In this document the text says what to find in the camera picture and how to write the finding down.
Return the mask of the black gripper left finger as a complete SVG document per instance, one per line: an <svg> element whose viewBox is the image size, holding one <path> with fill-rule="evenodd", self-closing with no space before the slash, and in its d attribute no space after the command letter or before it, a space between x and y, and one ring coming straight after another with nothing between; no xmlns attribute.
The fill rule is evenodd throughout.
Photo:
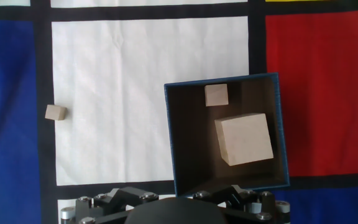
<svg viewBox="0 0 358 224"><path fill-rule="evenodd" d="M112 189L110 193L94 197L82 196L75 205L60 210L61 224L115 224L124 223L130 211L126 207L136 207L159 199L153 192L124 187Z"/></svg>

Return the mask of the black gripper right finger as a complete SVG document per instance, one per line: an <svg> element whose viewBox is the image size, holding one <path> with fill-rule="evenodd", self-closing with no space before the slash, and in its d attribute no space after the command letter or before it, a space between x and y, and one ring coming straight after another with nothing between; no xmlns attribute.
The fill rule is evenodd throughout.
<svg viewBox="0 0 358 224"><path fill-rule="evenodd" d="M215 204L228 223L290 224L290 204L269 191L223 185L200 190L193 199Z"/></svg>

